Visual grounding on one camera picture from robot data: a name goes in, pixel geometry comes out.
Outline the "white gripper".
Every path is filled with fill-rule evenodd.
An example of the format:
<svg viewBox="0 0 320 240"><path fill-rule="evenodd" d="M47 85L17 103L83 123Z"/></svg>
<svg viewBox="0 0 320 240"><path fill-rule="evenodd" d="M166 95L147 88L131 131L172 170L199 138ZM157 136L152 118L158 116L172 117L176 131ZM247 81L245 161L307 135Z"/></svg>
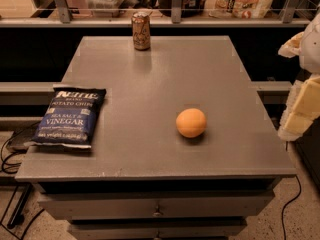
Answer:
<svg viewBox="0 0 320 240"><path fill-rule="evenodd" d="M278 50L280 56L299 56L300 66L312 74L320 73L320 14L309 23L304 32L299 32L286 41ZM286 109L278 129L284 141L300 138L313 121L320 117L320 76L311 76L305 81L296 80L290 89Z"/></svg>

